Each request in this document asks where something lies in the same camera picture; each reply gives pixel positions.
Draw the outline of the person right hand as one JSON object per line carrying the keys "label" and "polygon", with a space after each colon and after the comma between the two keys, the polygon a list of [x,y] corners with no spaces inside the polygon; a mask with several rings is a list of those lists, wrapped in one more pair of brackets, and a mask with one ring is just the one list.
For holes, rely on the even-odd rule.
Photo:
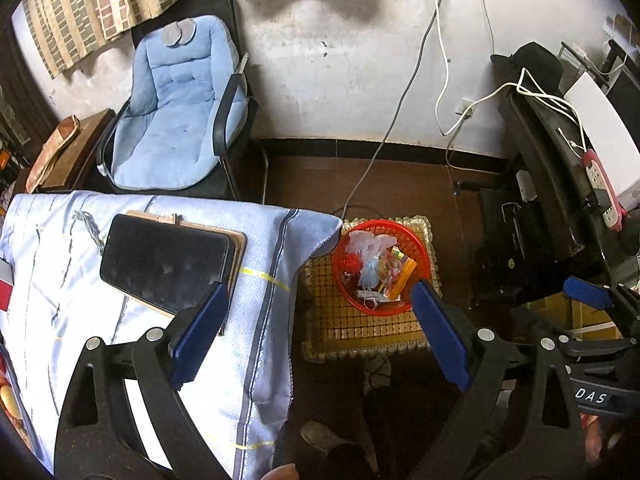
{"label": "person right hand", "polygon": [[607,422],[602,422],[597,415],[581,414],[580,422],[585,435],[587,465],[594,468],[611,455],[624,433]]}

